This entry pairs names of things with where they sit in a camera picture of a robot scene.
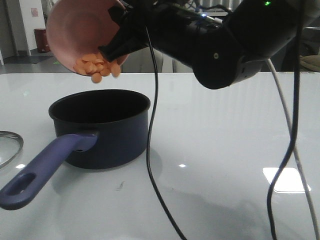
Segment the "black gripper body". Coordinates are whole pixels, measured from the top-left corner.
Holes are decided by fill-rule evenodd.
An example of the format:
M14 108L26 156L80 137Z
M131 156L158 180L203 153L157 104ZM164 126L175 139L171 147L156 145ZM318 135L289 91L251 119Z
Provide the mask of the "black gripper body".
M120 27L117 39L137 38L158 51L191 64L192 68L217 67L225 55L222 21L180 5L178 0L125 0L133 5L131 24Z

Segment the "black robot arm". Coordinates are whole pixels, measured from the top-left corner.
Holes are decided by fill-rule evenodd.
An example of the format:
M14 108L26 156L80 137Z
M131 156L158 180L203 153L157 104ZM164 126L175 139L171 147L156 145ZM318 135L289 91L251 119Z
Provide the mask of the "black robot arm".
M244 0L222 21L193 12L174 0L131 0L129 10L111 12L119 30L103 56L113 61L152 46L191 68L212 90L254 76L320 15L317 0Z

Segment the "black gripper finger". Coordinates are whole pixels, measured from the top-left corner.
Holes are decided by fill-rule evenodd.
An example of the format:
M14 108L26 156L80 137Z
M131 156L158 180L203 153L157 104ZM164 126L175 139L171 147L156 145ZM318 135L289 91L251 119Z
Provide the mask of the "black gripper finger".
M99 46L98 50L105 59L111 62L119 57L144 49L147 46L148 45L145 42L142 42L135 37L129 39L114 38L109 44Z
M131 24L134 6L127 1L108 1L107 13L112 28L128 27Z

